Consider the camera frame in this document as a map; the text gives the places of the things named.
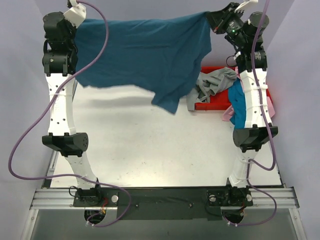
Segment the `dark teal t shirt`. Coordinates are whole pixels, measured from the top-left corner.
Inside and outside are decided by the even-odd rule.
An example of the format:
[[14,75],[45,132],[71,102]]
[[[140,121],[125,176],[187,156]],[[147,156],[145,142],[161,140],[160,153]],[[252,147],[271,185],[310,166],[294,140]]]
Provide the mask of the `dark teal t shirt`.
[[77,29],[77,81],[84,87],[133,85],[153,92],[152,104],[172,114],[196,85],[211,52],[203,12],[172,19],[87,19]]

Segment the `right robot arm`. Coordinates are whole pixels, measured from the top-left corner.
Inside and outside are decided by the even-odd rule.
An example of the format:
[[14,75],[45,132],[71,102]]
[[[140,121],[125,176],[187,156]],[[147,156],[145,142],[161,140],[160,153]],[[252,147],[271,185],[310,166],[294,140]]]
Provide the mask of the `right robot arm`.
[[231,187],[223,192],[223,199],[229,205],[241,199],[238,189],[248,188],[250,167],[261,166],[255,160],[259,150],[264,144],[272,143],[278,134],[278,127],[273,125],[268,109],[268,64],[262,37],[270,21],[265,11],[252,13],[246,21],[241,19],[244,10],[255,3],[254,0],[231,2],[222,10],[205,14],[212,31],[223,34],[235,49],[234,60],[245,100],[245,122],[242,125],[236,123],[232,134],[238,155],[227,179]]

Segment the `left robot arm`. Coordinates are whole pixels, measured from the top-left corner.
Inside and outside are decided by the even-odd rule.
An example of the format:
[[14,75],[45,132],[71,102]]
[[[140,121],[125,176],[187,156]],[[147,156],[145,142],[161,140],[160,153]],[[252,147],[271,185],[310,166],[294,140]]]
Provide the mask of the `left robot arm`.
[[85,132],[77,132],[73,118],[76,80],[71,76],[76,72],[78,62],[75,37],[85,18],[85,11],[75,12],[72,9],[43,17],[45,42],[42,65],[49,97],[54,102],[49,108],[48,134],[42,137],[42,143],[60,152],[73,173],[78,175],[75,198],[98,206],[103,200],[103,193],[87,158],[89,137]]

